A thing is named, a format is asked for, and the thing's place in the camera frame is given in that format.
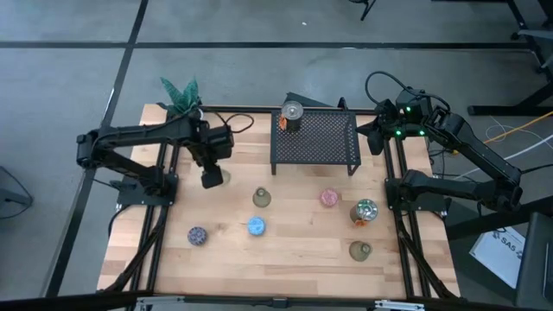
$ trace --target white paper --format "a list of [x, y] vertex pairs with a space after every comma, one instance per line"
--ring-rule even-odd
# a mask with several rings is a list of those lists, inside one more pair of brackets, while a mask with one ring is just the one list
[[515, 289], [525, 239], [511, 227], [506, 227], [505, 230], [506, 232], [494, 231], [480, 234], [470, 254]]

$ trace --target green plant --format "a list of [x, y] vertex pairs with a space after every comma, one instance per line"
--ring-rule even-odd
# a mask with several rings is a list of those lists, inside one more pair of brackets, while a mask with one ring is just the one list
[[188, 114], [192, 109], [196, 108], [200, 102], [198, 96], [198, 82], [196, 79], [190, 81], [187, 88], [180, 92], [177, 88], [165, 78], [161, 78], [163, 87], [173, 102], [172, 105], [157, 103], [165, 109], [170, 116], [182, 116]]

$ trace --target wooden tabletop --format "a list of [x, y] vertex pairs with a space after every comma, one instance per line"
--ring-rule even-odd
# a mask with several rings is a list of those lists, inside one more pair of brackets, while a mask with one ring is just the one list
[[[268, 295], [339, 298], [404, 298], [396, 229], [386, 208], [383, 155], [370, 154], [359, 137], [362, 165], [354, 176], [346, 166], [279, 164], [270, 173], [270, 114], [251, 114], [255, 124], [236, 134], [232, 157], [220, 161], [231, 174], [224, 186], [204, 189], [201, 168], [183, 149], [177, 174], [179, 190], [170, 207], [163, 240], [155, 292], [170, 295]], [[212, 126], [221, 122], [206, 114]], [[373, 117], [358, 116], [364, 124]], [[141, 124], [159, 124], [165, 111], [145, 105]], [[236, 117], [233, 129], [247, 125]], [[395, 157], [396, 174], [399, 174]], [[404, 142], [408, 168], [431, 174], [423, 138]], [[159, 147], [135, 147], [131, 158], [154, 165]], [[272, 196], [266, 208], [253, 205], [257, 187]], [[325, 188], [340, 193], [337, 206], [326, 208], [319, 201]], [[378, 217], [365, 227], [354, 227], [350, 208], [360, 199], [374, 200]], [[132, 206], [116, 219], [99, 277], [102, 289], [115, 281], [137, 251], [145, 206]], [[419, 212], [419, 230], [424, 256], [452, 292], [459, 294], [445, 228], [440, 219]], [[253, 216], [265, 219], [263, 236], [254, 237], [246, 223]], [[206, 244], [192, 246], [188, 231], [201, 226], [208, 232]], [[360, 240], [372, 245], [372, 254], [362, 263], [350, 258], [349, 244]], [[140, 288], [145, 288], [149, 258], [145, 261]], [[420, 293], [416, 266], [411, 261], [416, 294]]]

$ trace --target concrete floor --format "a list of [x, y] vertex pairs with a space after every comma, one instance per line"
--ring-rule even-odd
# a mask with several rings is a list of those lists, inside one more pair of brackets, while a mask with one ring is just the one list
[[[517, 3], [531, 27], [543, 21], [535, 2]], [[127, 41], [139, 4], [139, 0], [55, 4], [2, 0], [0, 41]], [[359, 21], [361, 12], [362, 6], [346, 0], [151, 0], [138, 41], [501, 42], [509, 41], [517, 29], [508, 7], [497, 3], [386, 0], [377, 2], [364, 22]], [[27, 212], [0, 220], [0, 300], [41, 293], [80, 178], [74, 139], [99, 125], [122, 56], [123, 50], [116, 48], [0, 49], [0, 165], [35, 196]], [[407, 85], [445, 98], [485, 139], [486, 129], [495, 122], [490, 117], [469, 117], [466, 107], [517, 103], [545, 83], [534, 73], [535, 65], [531, 54], [512, 51], [137, 49], [112, 124], [136, 124], [143, 104], [168, 101], [161, 76], [179, 85], [195, 77], [206, 105], [278, 105], [286, 92], [297, 92], [329, 104], [343, 96], [350, 106], [365, 107], [373, 106], [363, 90], [366, 75], [385, 70]], [[393, 82], [380, 77], [372, 89], [376, 98], [395, 98], [399, 92]], [[510, 126], [531, 120], [496, 119]], [[552, 125], [553, 120], [545, 120], [528, 130], [548, 136]], [[497, 128], [490, 131], [497, 134]], [[508, 156], [537, 141], [521, 132], [491, 146]], [[552, 156], [553, 150], [544, 144], [512, 163], [529, 168], [551, 162]], [[473, 167], [461, 157], [446, 157], [449, 174]], [[441, 170], [441, 159], [436, 159], [435, 171]], [[485, 179], [482, 173], [473, 177]], [[117, 176], [100, 170], [97, 178], [107, 181]], [[525, 176], [523, 201], [551, 195], [550, 180], [547, 170]], [[116, 197], [105, 186], [93, 186], [61, 294], [96, 289]], [[0, 217], [16, 211], [17, 206], [2, 206]], [[452, 244], [454, 248], [462, 255], [461, 245]], [[509, 303], [463, 270], [461, 255], [454, 257], [461, 293], [471, 301]]]

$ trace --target pink object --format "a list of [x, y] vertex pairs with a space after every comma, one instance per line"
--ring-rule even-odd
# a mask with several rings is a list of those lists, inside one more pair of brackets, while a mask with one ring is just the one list
[[326, 189], [321, 194], [321, 203], [326, 207], [332, 207], [338, 203], [338, 193], [334, 189]]

